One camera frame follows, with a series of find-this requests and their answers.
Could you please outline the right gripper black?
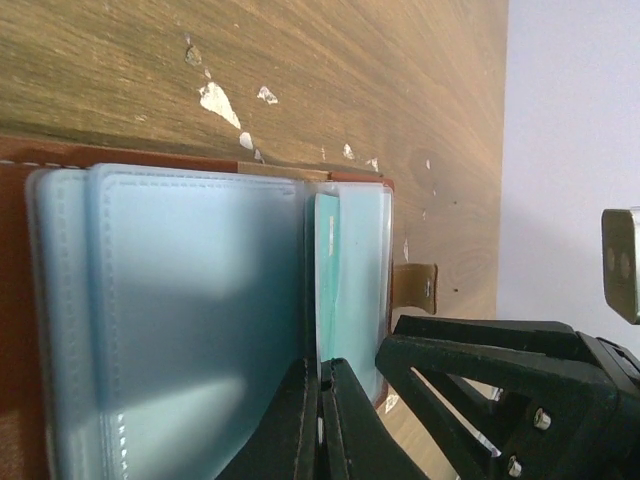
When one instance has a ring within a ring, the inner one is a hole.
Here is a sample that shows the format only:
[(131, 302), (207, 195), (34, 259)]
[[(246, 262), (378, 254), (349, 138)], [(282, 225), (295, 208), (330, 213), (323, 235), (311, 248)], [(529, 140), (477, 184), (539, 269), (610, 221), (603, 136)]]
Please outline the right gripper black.
[(639, 360), (610, 340), (402, 316), (376, 364), (464, 479), (639, 477)]

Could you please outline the brown leather card holder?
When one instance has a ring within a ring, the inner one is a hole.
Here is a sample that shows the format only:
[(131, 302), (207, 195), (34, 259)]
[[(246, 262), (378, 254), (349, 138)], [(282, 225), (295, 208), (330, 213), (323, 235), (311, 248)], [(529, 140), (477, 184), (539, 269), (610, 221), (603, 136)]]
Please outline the brown leather card holder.
[(1, 140), (1, 475), (220, 479), (290, 365), (319, 385), (314, 200), (340, 199), (332, 359), (377, 412), (395, 308), (437, 267), (391, 258), (393, 185), (132, 150)]

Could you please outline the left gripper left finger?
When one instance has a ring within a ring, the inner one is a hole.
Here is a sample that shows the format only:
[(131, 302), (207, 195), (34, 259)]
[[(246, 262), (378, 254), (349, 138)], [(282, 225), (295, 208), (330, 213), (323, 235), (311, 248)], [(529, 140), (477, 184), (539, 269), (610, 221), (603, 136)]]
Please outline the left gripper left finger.
[(318, 395), (315, 366), (307, 358), (294, 361), (258, 427), (218, 477), (315, 478)]

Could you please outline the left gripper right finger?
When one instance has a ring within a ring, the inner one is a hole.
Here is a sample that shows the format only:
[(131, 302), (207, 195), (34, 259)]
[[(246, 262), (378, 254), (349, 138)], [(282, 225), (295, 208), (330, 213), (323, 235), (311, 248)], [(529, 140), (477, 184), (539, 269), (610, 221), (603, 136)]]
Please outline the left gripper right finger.
[(321, 479), (423, 479), (424, 472), (392, 438), (351, 366), (322, 364)]

